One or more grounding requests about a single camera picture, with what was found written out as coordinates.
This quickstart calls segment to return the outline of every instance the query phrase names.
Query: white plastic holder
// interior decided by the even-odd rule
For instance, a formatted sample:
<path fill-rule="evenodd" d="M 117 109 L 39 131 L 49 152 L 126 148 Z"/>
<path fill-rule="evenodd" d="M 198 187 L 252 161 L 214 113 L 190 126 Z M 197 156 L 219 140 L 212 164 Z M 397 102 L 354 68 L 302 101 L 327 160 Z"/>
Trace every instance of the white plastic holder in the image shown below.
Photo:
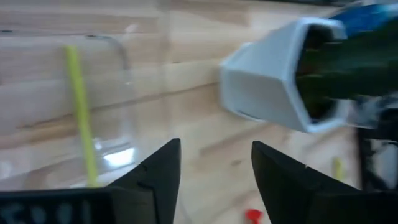
<path fill-rule="evenodd" d="M 223 106 L 255 121 L 270 121 L 306 133 L 342 126 L 348 100 L 338 100 L 326 118 L 314 123 L 295 84 L 295 71 L 310 26 L 331 30 L 345 39 L 340 21 L 305 17 L 245 43 L 221 63 L 220 94 Z"/>

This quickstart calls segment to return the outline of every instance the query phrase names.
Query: wooden table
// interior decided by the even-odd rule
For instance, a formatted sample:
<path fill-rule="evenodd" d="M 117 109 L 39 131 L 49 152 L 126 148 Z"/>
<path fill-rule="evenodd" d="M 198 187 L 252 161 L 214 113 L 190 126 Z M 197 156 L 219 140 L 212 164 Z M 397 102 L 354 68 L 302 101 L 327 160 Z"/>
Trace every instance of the wooden table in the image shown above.
<path fill-rule="evenodd" d="M 352 129 L 299 133 L 237 117 L 218 99 L 218 64 L 242 43 L 335 8 L 241 0 L 30 2 L 0 7 L 1 29 L 13 30 L 0 37 L 0 189 L 85 184 L 65 44 L 80 51 L 95 136 L 131 143 L 125 164 L 98 159 L 101 183 L 181 138 L 176 223 L 244 223 L 245 209 L 265 210 L 252 173 L 253 140 L 328 175 L 338 156 L 344 182 L 358 185 Z M 127 77 L 114 46 L 84 38 L 90 33 L 123 43 L 132 67 Z"/>

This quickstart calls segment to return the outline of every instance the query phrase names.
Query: yellow object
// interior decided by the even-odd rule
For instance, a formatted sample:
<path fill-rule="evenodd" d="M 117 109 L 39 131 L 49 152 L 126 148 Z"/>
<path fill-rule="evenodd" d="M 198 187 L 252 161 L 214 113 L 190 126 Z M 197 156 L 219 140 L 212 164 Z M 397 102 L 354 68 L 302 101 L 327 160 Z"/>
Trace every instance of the yellow object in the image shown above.
<path fill-rule="evenodd" d="M 344 178 L 343 163 L 339 157 L 333 158 L 333 177 L 339 181 Z"/>
<path fill-rule="evenodd" d="M 81 141 L 83 143 L 88 186 L 96 187 L 98 186 L 96 181 L 97 166 L 95 161 L 93 135 L 90 127 L 90 112 L 88 109 L 85 84 L 81 75 L 79 53 L 76 46 L 73 45 L 67 45 L 65 50 L 67 54 L 70 82 L 72 84 L 75 99 L 75 113 Z"/>

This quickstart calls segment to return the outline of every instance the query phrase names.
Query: green object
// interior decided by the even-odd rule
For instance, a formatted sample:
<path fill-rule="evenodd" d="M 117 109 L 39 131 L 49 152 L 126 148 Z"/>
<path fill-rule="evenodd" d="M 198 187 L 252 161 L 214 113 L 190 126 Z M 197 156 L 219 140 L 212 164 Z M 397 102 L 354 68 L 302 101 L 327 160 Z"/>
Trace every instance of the green object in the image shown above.
<path fill-rule="evenodd" d="M 65 47 L 68 62 L 70 83 L 75 99 L 75 115 L 78 122 L 81 141 L 83 144 L 84 157 L 86 161 L 86 172 L 88 186 L 96 187 L 97 168 L 93 135 L 90 126 L 90 111 L 88 109 L 86 88 L 81 75 L 80 59 L 78 50 L 73 45 Z"/>
<path fill-rule="evenodd" d="M 311 69 L 296 78 L 310 111 L 330 99 L 383 96 L 398 90 L 398 20 L 374 31 L 306 50 L 299 67 Z"/>

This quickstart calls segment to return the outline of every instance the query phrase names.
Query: red object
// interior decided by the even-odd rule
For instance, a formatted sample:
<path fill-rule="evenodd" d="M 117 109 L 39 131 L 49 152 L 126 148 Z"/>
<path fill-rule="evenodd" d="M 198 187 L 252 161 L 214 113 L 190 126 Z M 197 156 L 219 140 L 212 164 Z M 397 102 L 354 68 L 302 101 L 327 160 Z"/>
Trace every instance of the red object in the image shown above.
<path fill-rule="evenodd" d="M 262 212 L 257 209 L 247 209 L 245 216 L 248 220 L 252 221 L 252 224 L 260 224 Z"/>

